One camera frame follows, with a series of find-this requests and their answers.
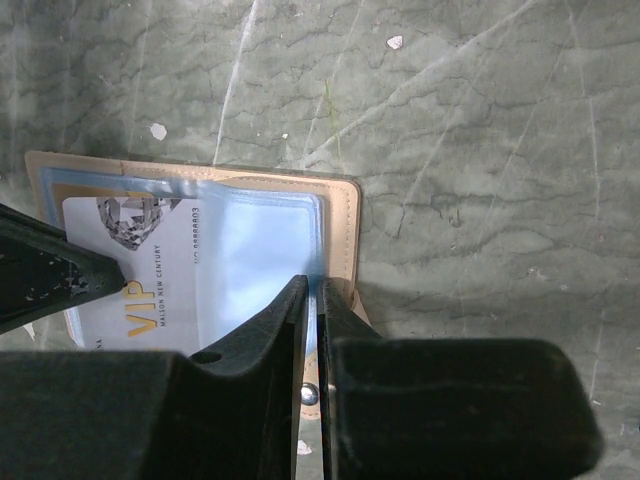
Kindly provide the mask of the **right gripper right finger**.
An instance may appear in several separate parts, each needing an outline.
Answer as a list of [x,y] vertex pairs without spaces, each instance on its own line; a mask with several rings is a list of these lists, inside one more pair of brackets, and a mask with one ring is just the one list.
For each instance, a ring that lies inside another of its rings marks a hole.
[[573,479],[603,436],[579,376],[539,339],[388,339],[319,290],[328,479]]

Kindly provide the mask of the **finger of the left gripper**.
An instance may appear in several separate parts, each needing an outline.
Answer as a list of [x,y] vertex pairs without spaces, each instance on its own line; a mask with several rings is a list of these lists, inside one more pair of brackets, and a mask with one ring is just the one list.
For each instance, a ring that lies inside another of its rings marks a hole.
[[1,206],[1,332],[125,286],[118,262],[73,245],[64,231]]

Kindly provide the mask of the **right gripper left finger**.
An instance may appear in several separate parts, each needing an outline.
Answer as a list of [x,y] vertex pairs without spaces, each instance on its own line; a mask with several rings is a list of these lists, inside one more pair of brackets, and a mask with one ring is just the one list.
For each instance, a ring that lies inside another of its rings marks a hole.
[[1,356],[5,479],[291,479],[308,282],[217,342]]

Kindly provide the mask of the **white diamond VIP card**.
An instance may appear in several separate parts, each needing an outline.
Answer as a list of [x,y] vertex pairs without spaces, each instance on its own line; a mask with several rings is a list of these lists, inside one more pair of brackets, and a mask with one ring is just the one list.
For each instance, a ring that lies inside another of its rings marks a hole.
[[203,201],[70,197],[62,210],[71,243],[116,260],[125,278],[120,292],[68,311],[80,347],[190,355],[222,336],[201,247]]

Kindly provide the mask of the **beige card holder wallet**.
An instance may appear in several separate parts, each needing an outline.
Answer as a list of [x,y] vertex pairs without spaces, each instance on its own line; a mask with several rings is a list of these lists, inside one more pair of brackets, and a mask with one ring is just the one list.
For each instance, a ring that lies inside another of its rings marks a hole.
[[117,294],[66,311],[76,345],[193,354],[265,308],[295,275],[356,289],[360,190],[349,180],[31,151],[44,220],[115,259]]

